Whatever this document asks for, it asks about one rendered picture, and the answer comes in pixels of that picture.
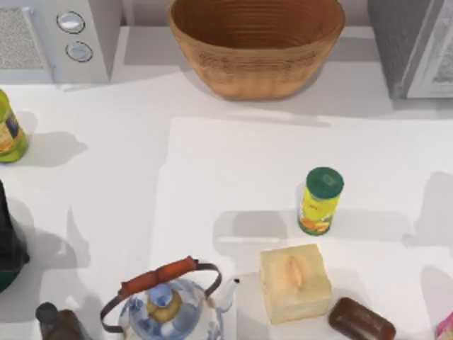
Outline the yellow can with green lid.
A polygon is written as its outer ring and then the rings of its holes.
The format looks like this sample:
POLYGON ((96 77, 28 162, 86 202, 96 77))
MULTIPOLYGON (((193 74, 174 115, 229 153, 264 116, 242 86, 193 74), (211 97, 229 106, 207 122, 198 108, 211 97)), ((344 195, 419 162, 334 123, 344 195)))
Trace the yellow can with green lid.
POLYGON ((330 167, 316 167, 307 174, 298 217, 305 233, 320 236, 329 231, 343 188, 343 177, 330 167))

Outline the woven brown basket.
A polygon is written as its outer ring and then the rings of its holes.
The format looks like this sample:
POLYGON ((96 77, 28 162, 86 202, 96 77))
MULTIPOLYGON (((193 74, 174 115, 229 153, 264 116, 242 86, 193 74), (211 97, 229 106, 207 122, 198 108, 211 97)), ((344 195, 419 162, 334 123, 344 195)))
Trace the woven brown basket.
POLYGON ((167 19, 205 85, 244 101, 298 92, 345 27, 339 0, 173 0, 167 19))

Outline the square loaf of bread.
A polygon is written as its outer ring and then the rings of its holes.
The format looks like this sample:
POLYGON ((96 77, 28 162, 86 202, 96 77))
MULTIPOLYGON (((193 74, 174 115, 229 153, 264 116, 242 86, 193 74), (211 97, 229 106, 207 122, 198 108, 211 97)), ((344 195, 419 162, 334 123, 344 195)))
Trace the square loaf of bread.
POLYGON ((316 244, 260 253, 260 286, 271 324, 282 324, 327 313, 332 285, 316 244))

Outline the blue and white teapot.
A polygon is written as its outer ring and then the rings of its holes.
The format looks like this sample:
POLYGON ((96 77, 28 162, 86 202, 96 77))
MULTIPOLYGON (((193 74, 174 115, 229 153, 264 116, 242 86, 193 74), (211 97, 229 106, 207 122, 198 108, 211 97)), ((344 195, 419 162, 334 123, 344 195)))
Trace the blue and white teapot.
POLYGON ((216 300, 222 279, 215 264, 191 256, 160 266, 121 283, 101 310, 102 327, 121 340, 224 340, 223 314, 240 280, 216 300))

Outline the round microwave knob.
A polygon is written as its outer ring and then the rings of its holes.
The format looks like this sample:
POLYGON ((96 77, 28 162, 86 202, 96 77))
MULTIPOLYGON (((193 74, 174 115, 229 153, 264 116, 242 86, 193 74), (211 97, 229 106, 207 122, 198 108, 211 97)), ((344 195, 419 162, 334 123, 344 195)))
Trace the round microwave knob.
POLYGON ((85 63, 93 58, 93 50, 84 42, 76 41, 65 47, 67 56, 75 62, 85 63))
POLYGON ((84 18, 74 11, 59 13, 56 17, 58 27, 68 34, 79 34, 85 28, 84 18))

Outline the dark brown bread roll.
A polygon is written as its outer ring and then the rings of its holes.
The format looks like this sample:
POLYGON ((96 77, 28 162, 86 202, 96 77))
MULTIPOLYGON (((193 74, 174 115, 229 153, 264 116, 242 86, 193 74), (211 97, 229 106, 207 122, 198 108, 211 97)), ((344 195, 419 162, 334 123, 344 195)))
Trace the dark brown bread roll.
POLYGON ((349 297, 337 301, 328 323, 350 340, 394 340, 396 336, 390 321, 349 297))

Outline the green bottle with label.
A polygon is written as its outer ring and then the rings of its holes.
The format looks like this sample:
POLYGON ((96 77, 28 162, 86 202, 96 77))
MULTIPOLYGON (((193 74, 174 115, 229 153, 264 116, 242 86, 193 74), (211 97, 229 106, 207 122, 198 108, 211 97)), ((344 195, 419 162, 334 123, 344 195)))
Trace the green bottle with label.
POLYGON ((18 161, 27 149, 27 135, 17 120, 8 96, 0 89, 0 163, 18 161))

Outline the brown glass bottle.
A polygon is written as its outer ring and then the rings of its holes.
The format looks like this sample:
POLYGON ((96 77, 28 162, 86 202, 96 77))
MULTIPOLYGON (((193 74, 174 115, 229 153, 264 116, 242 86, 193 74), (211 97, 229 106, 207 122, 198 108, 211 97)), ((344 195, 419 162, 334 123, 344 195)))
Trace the brown glass bottle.
POLYGON ((35 310, 42 340, 93 340, 72 310, 58 310, 51 302, 35 310))

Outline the pale microwave oven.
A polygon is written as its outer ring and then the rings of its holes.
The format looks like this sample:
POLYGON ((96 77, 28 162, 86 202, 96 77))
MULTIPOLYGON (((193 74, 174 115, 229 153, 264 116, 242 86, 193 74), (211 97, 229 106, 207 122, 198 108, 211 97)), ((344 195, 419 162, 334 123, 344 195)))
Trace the pale microwave oven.
POLYGON ((106 84, 110 81, 122 23, 122 0, 0 0, 0 84, 106 84), (85 21, 79 34, 62 31, 59 13, 85 21), (93 50, 89 62, 70 59, 76 41, 93 50))

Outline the dark green bottle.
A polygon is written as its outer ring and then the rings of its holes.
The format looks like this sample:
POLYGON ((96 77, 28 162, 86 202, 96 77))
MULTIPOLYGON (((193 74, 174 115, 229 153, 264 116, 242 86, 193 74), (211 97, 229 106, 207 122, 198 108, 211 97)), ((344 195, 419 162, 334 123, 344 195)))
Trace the dark green bottle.
POLYGON ((0 180, 0 293, 17 279, 29 261, 26 242, 18 236, 13 226, 6 192, 0 180))

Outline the pink packet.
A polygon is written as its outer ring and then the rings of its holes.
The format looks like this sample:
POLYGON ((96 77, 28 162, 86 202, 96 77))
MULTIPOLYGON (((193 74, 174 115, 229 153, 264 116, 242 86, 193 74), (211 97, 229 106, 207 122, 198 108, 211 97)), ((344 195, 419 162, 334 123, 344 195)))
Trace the pink packet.
POLYGON ((453 312, 436 326, 435 340, 453 340, 453 312))

